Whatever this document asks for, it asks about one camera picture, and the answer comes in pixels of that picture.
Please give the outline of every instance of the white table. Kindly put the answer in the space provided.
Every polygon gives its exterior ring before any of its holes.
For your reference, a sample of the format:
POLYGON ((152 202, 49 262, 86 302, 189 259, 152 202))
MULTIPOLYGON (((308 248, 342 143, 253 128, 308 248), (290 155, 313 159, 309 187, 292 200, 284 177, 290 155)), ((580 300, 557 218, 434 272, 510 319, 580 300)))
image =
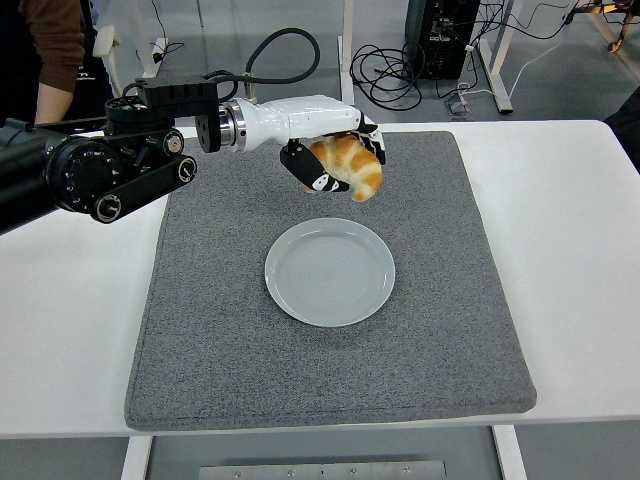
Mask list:
MULTIPOLYGON (((412 424, 640 419, 640 176, 608 127, 384 130, 454 133, 538 390, 523 414, 412 424)), ((0 237, 0 438, 137 435, 123 406, 164 205, 109 226, 57 211, 0 237)))

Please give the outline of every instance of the white plate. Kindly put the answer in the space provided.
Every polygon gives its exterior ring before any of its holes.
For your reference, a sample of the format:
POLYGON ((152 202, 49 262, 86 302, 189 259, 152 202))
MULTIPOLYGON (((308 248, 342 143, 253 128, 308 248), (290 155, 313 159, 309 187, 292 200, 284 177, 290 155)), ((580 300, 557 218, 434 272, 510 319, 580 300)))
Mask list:
POLYGON ((387 301, 395 265, 387 245, 367 227, 317 218, 276 240, 264 275, 275 302, 293 318, 341 327, 364 320, 387 301))

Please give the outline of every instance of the white desk leg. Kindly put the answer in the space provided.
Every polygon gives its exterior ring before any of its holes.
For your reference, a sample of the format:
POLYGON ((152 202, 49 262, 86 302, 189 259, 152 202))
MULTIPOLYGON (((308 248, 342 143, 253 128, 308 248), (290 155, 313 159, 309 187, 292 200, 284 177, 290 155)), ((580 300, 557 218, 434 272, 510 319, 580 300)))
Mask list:
POLYGON ((151 453, 153 437, 131 437, 124 459, 121 480, 144 480, 151 453))
POLYGON ((527 480, 520 445, 513 425, 494 425, 493 440, 500 460, 500 469, 504 480, 527 480))
POLYGON ((135 43, 136 50, 138 51, 138 57, 142 62, 142 68, 144 68, 144 78, 155 77, 158 74, 160 68, 160 62, 155 63, 153 61, 153 55, 151 53, 151 45, 149 45, 149 37, 147 36, 144 28, 144 22, 142 21, 142 14, 138 6, 138 0, 123 2, 125 8, 128 10, 127 18, 129 20, 129 27, 133 34, 133 42, 135 43))
MULTIPOLYGON (((504 7, 504 18, 508 19, 510 15, 518 18, 523 5, 524 0, 508 0, 504 7)), ((509 49, 513 32, 513 28, 502 25, 498 30, 498 38, 496 39, 493 52, 486 40, 480 41, 480 58, 487 74, 487 80, 489 81, 491 90, 495 94, 493 98, 496 101, 500 113, 513 112, 511 100, 507 95, 504 83, 502 83, 502 78, 500 77, 500 69, 507 56, 507 50, 509 49)))
POLYGON ((351 44, 353 41, 353 4, 354 0, 344 0, 344 21, 342 36, 338 37, 338 55, 340 56, 340 92, 342 101, 353 105, 353 83, 349 75, 351 67, 351 44))

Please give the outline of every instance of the gray mat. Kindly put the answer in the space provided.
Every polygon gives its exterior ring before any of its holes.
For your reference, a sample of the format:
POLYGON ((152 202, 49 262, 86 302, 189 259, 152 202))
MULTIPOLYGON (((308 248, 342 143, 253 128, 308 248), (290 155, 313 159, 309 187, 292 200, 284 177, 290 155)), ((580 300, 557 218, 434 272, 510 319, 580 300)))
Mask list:
POLYGON ((397 422, 523 412, 531 382, 454 137, 387 134, 380 191, 310 195, 277 145, 205 155, 160 232, 125 417, 137 430, 397 422), (389 300, 356 325, 303 324, 271 299, 269 248, 340 217, 396 265, 389 300))

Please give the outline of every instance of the black cable bundle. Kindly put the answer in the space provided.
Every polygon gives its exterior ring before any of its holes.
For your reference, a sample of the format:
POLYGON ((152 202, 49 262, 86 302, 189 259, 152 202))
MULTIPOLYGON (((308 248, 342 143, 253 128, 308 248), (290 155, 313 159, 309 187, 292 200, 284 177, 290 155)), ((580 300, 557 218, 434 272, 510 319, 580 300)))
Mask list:
POLYGON ((416 43, 406 43, 402 50, 395 48, 378 48, 375 45, 364 45, 355 53, 349 75, 353 84, 360 89, 362 94, 373 104, 386 110, 402 112, 417 107, 422 101, 422 93, 418 88, 418 78, 422 70, 414 73, 414 65, 409 60, 407 49, 417 48, 420 52, 420 65, 425 64, 425 55, 422 47, 416 43), (392 79, 396 86, 386 86, 386 82, 392 79), (417 94, 415 102, 409 106, 393 106, 411 93, 417 94))

